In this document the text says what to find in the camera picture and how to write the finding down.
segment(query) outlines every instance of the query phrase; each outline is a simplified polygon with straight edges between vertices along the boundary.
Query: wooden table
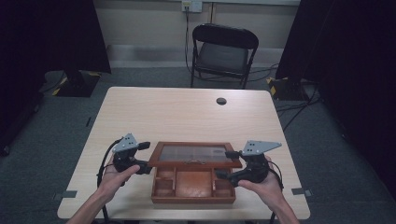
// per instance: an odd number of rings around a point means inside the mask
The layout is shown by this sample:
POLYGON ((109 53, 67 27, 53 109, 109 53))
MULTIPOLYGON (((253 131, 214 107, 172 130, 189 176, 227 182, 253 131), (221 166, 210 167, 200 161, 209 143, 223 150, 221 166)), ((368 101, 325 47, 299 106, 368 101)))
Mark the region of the wooden table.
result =
MULTIPOLYGON (((297 218, 307 219, 309 208, 303 194, 291 189, 300 180, 267 91, 113 87, 106 94, 67 190, 76 198, 64 198, 60 218, 70 218, 96 190, 96 174, 107 148, 132 133, 151 147, 135 157, 147 161, 159 141, 229 142, 241 150, 247 140, 274 141, 282 147, 266 153, 280 167, 284 195, 297 218), (218 105, 218 98, 226 105, 218 105)), ((153 174, 133 175, 107 204, 110 218, 137 220, 259 220, 272 212, 253 192, 236 188, 233 204, 154 204, 153 174)))

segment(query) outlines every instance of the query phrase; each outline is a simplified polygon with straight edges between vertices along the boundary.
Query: chair backrest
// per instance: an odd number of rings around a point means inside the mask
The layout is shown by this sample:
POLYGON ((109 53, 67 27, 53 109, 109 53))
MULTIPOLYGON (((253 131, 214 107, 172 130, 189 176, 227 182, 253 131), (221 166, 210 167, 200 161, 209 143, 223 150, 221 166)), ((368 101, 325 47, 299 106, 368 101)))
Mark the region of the chair backrest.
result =
POLYGON ((192 31, 192 39, 216 45, 240 49, 256 49, 259 39, 249 30, 230 26, 205 23, 198 25, 192 31))

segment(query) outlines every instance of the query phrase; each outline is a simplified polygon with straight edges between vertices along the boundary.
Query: black curtain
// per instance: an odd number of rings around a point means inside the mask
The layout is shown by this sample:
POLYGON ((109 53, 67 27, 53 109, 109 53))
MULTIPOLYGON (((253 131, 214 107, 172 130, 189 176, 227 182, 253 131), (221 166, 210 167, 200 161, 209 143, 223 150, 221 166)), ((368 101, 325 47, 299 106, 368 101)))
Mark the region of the black curtain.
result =
POLYGON ((302 0, 276 78, 319 82, 347 139, 396 198, 396 1, 302 0))
POLYGON ((0 6, 0 134, 44 83, 73 66, 111 73, 92 0, 3 0, 0 6))

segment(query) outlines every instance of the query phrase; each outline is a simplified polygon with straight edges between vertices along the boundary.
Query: chair seat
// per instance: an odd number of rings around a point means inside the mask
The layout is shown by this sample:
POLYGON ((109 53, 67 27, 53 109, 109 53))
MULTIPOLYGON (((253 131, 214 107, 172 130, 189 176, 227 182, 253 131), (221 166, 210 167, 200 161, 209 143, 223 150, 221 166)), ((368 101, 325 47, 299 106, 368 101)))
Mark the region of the chair seat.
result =
POLYGON ((248 50, 204 43, 196 61, 196 67, 245 74, 248 50))

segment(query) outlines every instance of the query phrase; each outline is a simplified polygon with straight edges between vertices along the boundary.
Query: cable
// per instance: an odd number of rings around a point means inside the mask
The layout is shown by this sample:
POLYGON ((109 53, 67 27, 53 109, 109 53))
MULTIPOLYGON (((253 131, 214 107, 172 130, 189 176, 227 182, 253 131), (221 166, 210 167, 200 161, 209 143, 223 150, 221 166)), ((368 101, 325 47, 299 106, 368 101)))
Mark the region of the cable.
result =
POLYGON ((271 171, 276 177, 277 177, 277 181, 279 182, 279 186, 281 189, 283 189, 283 182, 282 182, 282 173, 280 172, 279 166, 276 165, 276 163, 274 163, 273 161, 268 161, 271 164, 273 164, 276 169, 279 171, 279 175, 273 170, 273 169, 269 169, 269 171, 271 171))
POLYGON ((300 110, 291 118, 291 120, 285 125, 285 127, 283 128, 283 132, 285 132, 286 129, 289 127, 289 125, 294 121, 294 119, 295 119, 304 109, 306 109, 306 108, 310 105, 312 99, 313 99, 314 96, 315 96, 315 93, 316 93, 317 89, 318 89, 318 85, 315 87, 314 93, 312 93, 312 96, 311 96, 311 98, 309 98, 308 102, 307 102, 305 105, 303 105, 303 106, 301 107, 301 109, 300 109, 300 110))
MULTIPOLYGON (((321 99, 321 97, 318 97, 318 99, 316 99, 315 101, 312 101, 308 105, 314 105, 317 102, 319 102, 320 99, 321 99)), ((305 105, 306 105, 306 103, 299 104, 299 105, 280 105, 280 106, 278 106, 276 108, 276 112, 284 112, 284 111, 288 111, 288 110, 298 109, 298 108, 301 108, 301 107, 303 107, 305 105)))
MULTIPOLYGON (((97 177, 98 177, 97 178, 97 183, 96 183, 97 184, 97 188, 99 188, 100 183, 102 183, 103 172, 105 171, 105 169, 107 167, 107 166, 105 166, 105 162, 106 162, 108 153, 110 152, 111 148, 113 148, 117 143, 120 142, 121 139, 116 140, 113 144, 111 144, 110 147, 107 149, 105 156, 103 157, 102 163, 101 163, 100 168, 99 168, 99 172, 97 174, 97 177)), ((108 220, 108 213, 107 213, 107 209, 106 209, 105 205, 102 208, 102 212, 103 212, 103 217, 105 219, 105 223, 106 224, 110 223, 109 220, 108 220)))
MULTIPOLYGON (((259 80, 262 80, 262 79, 264 79, 266 77, 269 77, 271 75, 272 71, 274 69, 277 69, 277 67, 275 67, 276 65, 278 65, 278 63, 274 63, 273 65, 271 65, 269 68, 266 68, 266 69, 250 72, 250 74, 253 74, 253 73, 258 73, 258 72, 269 71, 268 74, 266 74, 265 76, 259 77, 259 78, 256 78, 256 79, 251 79, 251 80, 248 80, 247 82, 259 81, 259 80)), ((221 82, 221 83, 235 83, 235 82, 239 83, 240 82, 239 80, 232 80, 232 81, 214 80, 214 79, 218 79, 218 78, 223 78, 222 76, 218 76, 218 77, 198 77, 198 76, 194 76, 194 77, 198 78, 198 79, 200 79, 202 81, 212 81, 212 82, 221 82)))
POLYGON ((190 12, 190 9, 188 7, 184 7, 184 9, 186 11, 186 37, 185 37, 186 42, 184 44, 184 56, 185 56, 185 61, 186 61, 186 67, 191 74, 191 70, 189 68, 189 64, 188 64, 188 60, 187 60, 187 56, 189 54, 189 12, 190 12))

